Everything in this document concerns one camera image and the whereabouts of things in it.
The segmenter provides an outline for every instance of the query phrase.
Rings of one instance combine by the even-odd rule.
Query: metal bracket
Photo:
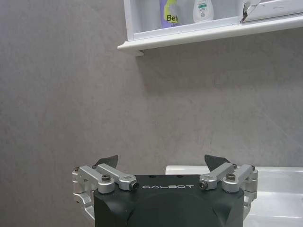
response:
[[[115,182],[109,179],[102,180],[102,174],[89,166],[75,168],[72,172],[74,200],[81,205],[84,215],[95,224],[93,192],[98,189],[102,194],[110,193],[115,189]]]
[[[101,174],[110,175],[114,181],[119,185],[121,190],[135,191],[139,188],[139,183],[134,175],[125,174],[110,167],[106,164],[100,164],[96,167],[96,170]]]
[[[242,183],[252,172],[252,166],[242,165],[233,173],[234,179],[227,179],[227,177],[222,179],[223,190],[229,193],[238,192]]]
[[[200,187],[203,190],[212,190],[217,188],[217,184],[226,174],[232,172],[234,169],[232,163],[224,163],[211,171],[208,174],[200,175]]]

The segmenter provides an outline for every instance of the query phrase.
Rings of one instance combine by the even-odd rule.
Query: white bottle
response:
[[[214,7],[211,0],[196,0],[194,5],[193,19],[196,23],[213,20]]]

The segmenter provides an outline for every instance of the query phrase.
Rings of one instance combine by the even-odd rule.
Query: purple bottle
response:
[[[177,0],[160,0],[160,9],[162,28],[180,25],[178,21]]]

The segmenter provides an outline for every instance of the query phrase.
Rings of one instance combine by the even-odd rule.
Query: white sink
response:
[[[303,227],[303,168],[257,167],[258,198],[244,227]],[[167,166],[167,175],[209,173],[206,166]]]

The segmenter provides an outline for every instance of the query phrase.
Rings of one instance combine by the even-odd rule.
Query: bottle label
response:
[[[205,12],[207,11],[206,0],[199,1],[198,10],[199,10],[201,17],[205,17]]]
[[[177,2],[168,0],[164,6],[164,19],[170,23],[178,23]]]

